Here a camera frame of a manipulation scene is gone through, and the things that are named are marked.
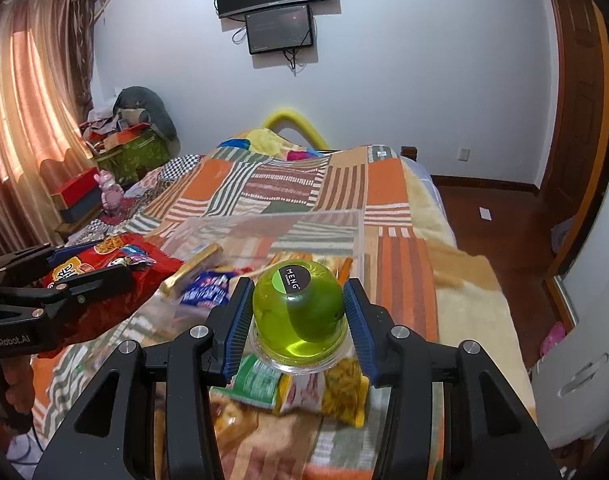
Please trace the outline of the person's left hand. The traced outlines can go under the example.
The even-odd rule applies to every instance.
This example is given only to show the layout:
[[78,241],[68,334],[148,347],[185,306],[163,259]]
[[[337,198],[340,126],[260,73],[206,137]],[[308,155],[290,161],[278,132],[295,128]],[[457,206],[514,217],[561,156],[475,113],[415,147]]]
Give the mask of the person's left hand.
[[8,385],[5,393],[7,402],[18,413],[30,414],[35,399],[30,356],[1,360],[1,366]]

